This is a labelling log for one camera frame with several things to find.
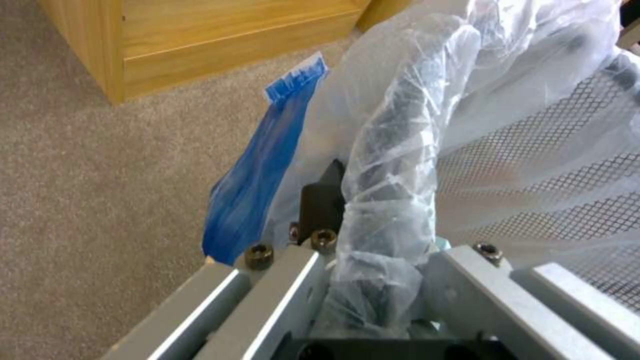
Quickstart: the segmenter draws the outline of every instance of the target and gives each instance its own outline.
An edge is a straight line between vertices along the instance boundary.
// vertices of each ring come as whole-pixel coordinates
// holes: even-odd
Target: metal bar
[[[206,264],[103,357],[185,359],[195,354],[250,289],[236,269]]]
[[[567,269],[551,263],[511,277],[614,357],[640,359],[640,317]]]
[[[432,255],[424,275],[430,311],[455,335],[495,335],[520,359],[610,359],[470,247]]]
[[[307,333],[326,285],[322,256],[287,247],[195,359],[269,359],[285,336]]]

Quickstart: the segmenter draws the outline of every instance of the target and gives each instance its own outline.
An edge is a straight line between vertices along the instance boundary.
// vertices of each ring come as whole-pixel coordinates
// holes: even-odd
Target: blue plastic bag
[[[232,265],[257,243],[273,196],[291,162],[309,100],[328,68],[317,53],[265,89],[271,106],[244,154],[211,190],[202,249]]]

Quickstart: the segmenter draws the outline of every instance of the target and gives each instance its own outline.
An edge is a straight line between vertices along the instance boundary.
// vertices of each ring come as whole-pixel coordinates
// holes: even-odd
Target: bolt head
[[[311,248],[322,255],[335,252],[338,236],[331,229],[316,230],[311,233]]]
[[[244,263],[251,270],[265,270],[273,264],[273,247],[258,243],[244,252]]]

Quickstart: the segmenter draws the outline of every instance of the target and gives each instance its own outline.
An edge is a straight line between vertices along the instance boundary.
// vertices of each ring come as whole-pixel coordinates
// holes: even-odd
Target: wooden cabinet
[[[111,102],[349,34],[369,0],[39,0]]]

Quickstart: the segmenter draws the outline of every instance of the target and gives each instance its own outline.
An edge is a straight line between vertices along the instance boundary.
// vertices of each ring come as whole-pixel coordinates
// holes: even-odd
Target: beige carpet
[[[114,108],[35,0],[0,0],[0,358],[86,359],[202,263],[262,89],[347,39]]]

